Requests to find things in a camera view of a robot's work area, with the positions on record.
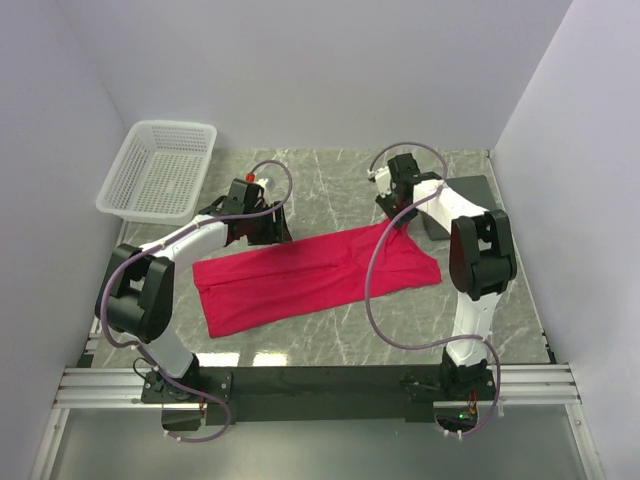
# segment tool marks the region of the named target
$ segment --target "gray marble table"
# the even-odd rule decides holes
[[[439,171],[437,161],[419,149],[412,151],[422,171]],[[294,239],[311,237],[383,220],[374,203],[375,188],[366,179],[374,150],[367,149],[279,149],[215,150],[198,208],[227,192],[235,177],[243,178],[259,160],[284,162],[294,177],[294,192],[285,206]],[[450,176],[486,175],[499,198],[491,164],[484,150],[443,151]],[[274,198],[281,198],[286,177],[275,166],[269,174],[277,182]],[[132,223],[124,240],[140,245],[156,240],[174,227]],[[436,258],[443,282],[400,291],[373,300],[373,310],[384,331],[404,343],[424,343],[451,333],[456,308],[456,290],[448,275],[448,241],[432,242],[419,220],[409,233],[416,243]],[[224,256],[246,251],[246,241],[216,252]],[[494,319],[493,343],[506,363],[548,363],[545,341],[531,293],[519,265],[518,276],[503,295]],[[380,340],[371,329],[363,302],[283,319],[224,338],[212,339],[193,285],[191,271],[176,279],[172,325],[185,345],[199,354],[206,365],[379,365],[439,363],[441,350],[406,352]],[[94,367],[127,367],[135,358],[129,349],[116,351],[101,339]]]

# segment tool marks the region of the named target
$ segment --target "table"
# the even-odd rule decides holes
[[[422,171],[439,171],[437,160],[428,152],[400,148],[391,155],[398,152],[413,152]],[[384,214],[374,203],[376,189],[366,175],[375,153],[371,149],[214,150],[198,208],[226,194],[231,180],[244,178],[256,162],[275,158],[284,162],[294,177],[293,195],[285,205],[294,239],[380,222]],[[442,153],[451,177],[486,175],[502,206],[485,150]],[[286,177],[276,166],[268,169],[276,180],[273,198],[281,198]],[[133,245],[156,240],[175,229],[140,223],[124,227],[124,241]],[[375,298],[373,311],[392,338],[403,343],[425,343],[451,333],[457,295],[448,275],[448,241],[429,240],[419,219],[411,223],[409,234],[438,260],[443,282]],[[247,248],[243,239],[211,257]],[[546,340],[518,262],[518,275],[496,309],[492,342],[503,363],[548,363]],[[172,325],[186,347],[198,353],[202,365],[380,365],[439,363],[441,358],[440,349],[407,352],[384,343],[371,329],[363,302],[284,319],[229,337],[209,338],[191,271],[176,279]],[[128,367],[136,356],[129,349],[113,349],[102,338],[92,366]]]

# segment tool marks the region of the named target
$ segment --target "white plastic basket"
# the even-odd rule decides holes
[[[136,123],[109,170],[96,207],[132,222],[188,223],[216,135],[214,127],[201,123]]]

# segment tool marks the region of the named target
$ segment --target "gray wall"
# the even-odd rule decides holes
[[[93,202],[124,128],[54,2],[2,2],[0,64],[0,468],[21,479],[86,341],[118,227]]]
[[[640,476],[640,3],[576,0],[495,170],[552,346],[609,478]]]
[[[58,0],[127,126],[494,147],[570,0]]]

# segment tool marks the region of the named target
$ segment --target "purple hose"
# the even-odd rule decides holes
[[[171,235],[165,242],[164,244],[159,244],[156,245],[154,247],[151,247],[148,250],[136,253],[134,256],[132,256],[131,258],[125,260],[124,262],[122,262],[118,268],[116,268],[114,270],[114,272],[111,274],[111,276],[109,277],[109,280],[107,281],[105,287],[104,287],[104,292],[102,293],[102,299],[100,301],[100,324],[102,325],[102,331],[104,332],[104,336],[107,339],[107,342],[109,342],[112,346],[116,347],[116,348],[124,348],[124,347],[128,347],[128,346],[134,346],[137,347],[138,350],[140,351],[140,353],[142,354],[143,357],[145,357],[145,359],[147,361],[149,361],[149,363],[151,363],[152,366],[157,368],[158,373],[160,373],[160,375],[162,375],[162,377],[169,382],[171,385],[173,385],[174,387],[187,392],[187,393],[191,393],[193,395],[197,395],[203,398],[206,398],[207,400],[210,400],[214,403],[217,403],[219,405],[222,406],[222,408],[224,408],[226,414],[227,414],[227,418],[225,420],[225,424],[222,426],[222,428],[220,430],[218,430],[215,433],[212,433],[211,435],[208,435],[206,437],[202,437],[202,438],[187,438],[187,437],[180,437],[179,435],[175,434],[175,433],[169,433],[169,435],[173,438],[179,439],[180,441],[183,441],[185,443],[202,443],[202,442],[207,442],[209,440],[213,440],[214,438],[218,438],[220,435],[222,435],[227,428],[229,428],[229,425],[231,424],[231,409],[229,408],[229,405],[227,405],[221,398],[216,397],[215,395],[211,395],[208,394],[206,392],[201,392],[199,390],[195,390],[193,388],[187,387],[186,385],[182,385],[181,383],[177,382],[176,380],[174,380],[173,378],[171,378],[171,376],[164,371],[159,365],[156,364],[156,362],[153,360],[153,358],[151,358],[151,356],[147,353],[147,351],[144,349],[143,344],[141,344],[140,342],[137,342],[136,340],[130,340],[128,342],[123,342],[120,343],[118,342],[115,338],[113,338],[113,335],[111,335],[111,331],[109,329],[109,323],[107,321],[107,302],[109,301],[109,296],[111,295],[111,290],[113,290],[113,285],[115,284],[116,280],[124,273],[125,269],[127,269],[127,267],[129,267],[129,265],[137,262],[138,260],[140,260],[143,257],[146,257],[147,255],[153,255],[154,253],[157,253],[158,251],[162,250],[164,247],[171,245],[175,242],[177,242],[178,240],[184,238],[185,236],[189,235],[191,232],[197,230],[200,227],[204,227],[205,225],[210,225],[212,223],[215,222],[222,222],[222,221],[226,221],[226,220],[242,220],[242,219],[246,219],[246,218],[257,218],[257,217],[263,217],[265,215],[271,215],[273,212],[275,212],[276,210],[278,210],[279,208],[282,208],[282,206],[285,204],[285,202],[287,200],[289,200],[289,197],[291,196],[291,192],[293,191],[293,177],[291,176],[291,172],[289,171],[289,169],[286,167],[286,165],[282,162],[279,162],[278,160],[263,160],[261,162],[258,162],[256,165],[254,165],[254,167],[251,169],[251,173],[255,173],[255,171],[260,168],[263,165],[267,165],[267,164],[274,164],[274,165],[278,165],[279,167],[281,167],[284,170],[284,173],[286,173],[287,178],[289,180],[289,186],[287,189],[287,193],[285,194],[284,198],[278,202],[277,204],[275,204],[273,207],[269,208],[268,210],[265,210],[264,212],[258,212],[258,213],[245,213],[242,215],[226,215],[226,216],[222,216],[222,217],[215,217],[215,218],[211,218],[211,219],[207,219],[205,221],[203,221],[202,223],[200,223],[199,225],[192,225],[191,227],[182,230],[180,232],[176,232],[175,234]]]
[[[392,148],[399,147],[402,145],[412,145],[415,147],[421,147],[433,153],[442,164],[442,181],[440,182],[440,184],[432,194],[426,196],[421,200],[418,200],[415,203],[412,203],[411,205],[406,207],[404,210],[402,210],[398,215],[396,215],[391,220],[391,222],[389,222],[389,225],[387,225],[387,228],[384,230],[384,232],[380,236],[380,239],[378,240],[378,243],[376,244],[376,247],[374,248],[373,253],[371,254],[371,260],[369,260],[369,266],[367,268],[367,276],[365,277],[365,282],[364,282],[364,306],[365,306],[365,310],[367,311],[367,317],[369,318],[369,323],[371,324],[371,327],[373,328],[373,330],[378,334],[378,336],[389,345],[396,348],[400,348],[402,350],[426,350],[428,348],[434,348],[434,347],[439,347],[441,345],[446,345],[447,343],[455,342],[456,340],[477,340],[479,342],[484,343],[487,346],[487,348],[491,352],[491,355],[493,355],[493,358],[496,361],[496,395],[493,398],[493,402],[491,403],[491,407],[489,407],[489,412],[487,413],[487,415],[474,428],[462,433],[463,436],[467,436],[484,427],[486,423],[489,421],[489,419],[491,418],[491,416],[493,415],[493,413],[495,412],[496,407],[498,405],[498,400],[500,399],[500,381],[501,381],[500,359],[498,358],[498,352],[496,352],[496,350],[493,348],[493,346],[489,343],[488,340],[486,340],[485,338],[482,338],[480,335],[456,335],[455,337],[443,338],[442,340],[436,340],[435,342],[425,343],[422,345],[405,345],[405,344],[396,342],[392,338],[389,338],[385,335],[385,333],[380,329],[380,327],[376,323],[376,320],[373,318],[373,311],[371,310],[371,279],[373,277],[373,269],[374,269],[376,260],[378,258],[378,254],[380,253],[380,250],[382,249],[385,241],[387,240],[389,233],[391,233],[394,226],[400,221],[400,219],[402,219],[402,217],[404,217],[411,210],[416,208],[418,205],[422,205],[423,203],[428,202],[429,200],[440,195],[440,192],[444,188],[444,182],[447,179],[447,173],[448,173],[447,163],[445,162],[442,155],[440,155],[434,148],[428,145],[425,145],[423,143],[417,143],[417,142],[394,143],[393,145],[389,145],[387,148],[381,150],[371,162],[371,165],[369,166],[369,172],[373,172],[373,168],[376,162],[380,157],[382,157],[382,155],[385,152],[387,152],[388,150],[391,150]]]

